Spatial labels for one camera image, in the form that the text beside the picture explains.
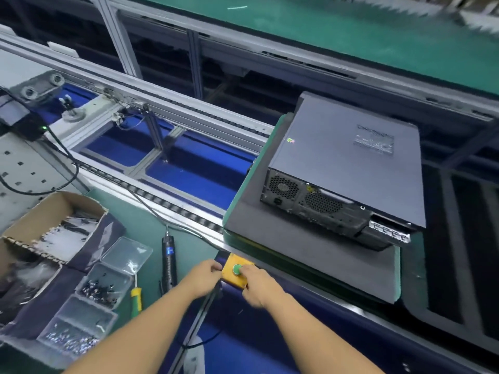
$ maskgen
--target screwdriver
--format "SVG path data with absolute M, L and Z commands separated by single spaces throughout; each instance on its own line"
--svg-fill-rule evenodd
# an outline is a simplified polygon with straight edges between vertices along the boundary
M 175 261 L 175 240 L 170 235 L 168 227 L 162 241 L 163 278 L 161 281 L 162 293 L 167 293 L 177 286 L 177 263 Z
M 130 292 L 132 296 L 132 318 L 142 312 L 142 289 L 137 286 L 137 273 L 135 273 L 135 287 Z

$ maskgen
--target hand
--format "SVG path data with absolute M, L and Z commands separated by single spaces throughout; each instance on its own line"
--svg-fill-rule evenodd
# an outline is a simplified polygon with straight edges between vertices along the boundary
M 222 265 L 215 260 L 203 261 L 192 268 L 177 287 L 189 292 L 192 299 L 203 297 L 220 281 L 221 270 Z
M 278 301 L 285 294 L 281 285 L 267 271 L 255 265 L 242 266 L 240 273 L 247 279 L 242 296 L 253 307 L 267 309 L 272 301 Z

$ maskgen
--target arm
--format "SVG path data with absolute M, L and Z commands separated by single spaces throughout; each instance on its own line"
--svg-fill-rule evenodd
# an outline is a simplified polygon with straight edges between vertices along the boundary
M 221 278 L 221 265 L 203 261 L 152 306 L 75 361 L 65 374 L 156 374 L 191 302 Z
M 249 265 L 240 271 L 247 278 L 242 295 L 253 307 L 265 308 L 270 313 L 302 373 L 383 373 L 286 294 L 265 270 Z

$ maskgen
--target ventilation grille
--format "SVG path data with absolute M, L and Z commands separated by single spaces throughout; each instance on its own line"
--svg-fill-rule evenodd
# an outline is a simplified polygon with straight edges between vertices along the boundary
M 268 184 L 269 190 L 287 199 L 294 199 L 298 194 L 298 184 L 281 176 L 274 176 Z
M 395 138 L 392 135 L 357 125 L 357 135 L 353 144 L 371 148 L 391 156 L 393 155 L 394 141 Z
M 335 201 L 318 191 L 307 194 L 305 196 L 305 203 L 312 210 L 323 214 L 333 214 L 340 211 L 343 207 L 343 203 Z

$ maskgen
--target clear plastic box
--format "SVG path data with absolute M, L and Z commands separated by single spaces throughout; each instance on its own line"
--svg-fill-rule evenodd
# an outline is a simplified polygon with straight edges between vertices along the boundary
M 104 307 L 71 295 L 37 339 L 76 359 L 108 335 L 117 317 Z
M 97 283 L 99 287 L 108 287 L 104 300 L 102 297 L 92 297 L 85 293 L 85 288 L 88 288 L 89 282 Z M 83 277 L 81 282 L 75 289 L 78 296 L 81 296 L 89 301 L 92 301 L 100 306 L 114 310 L 121 303 L 123 298 L 128 294 L 133 278 L 125 273 L 119 272 L 103 263 L 96 263 L 90 272 Z
M 119 271 L 135 275 L 149 258 L 153 249 L 138 241 L 121 237 L 109 248 L 101 261 Z

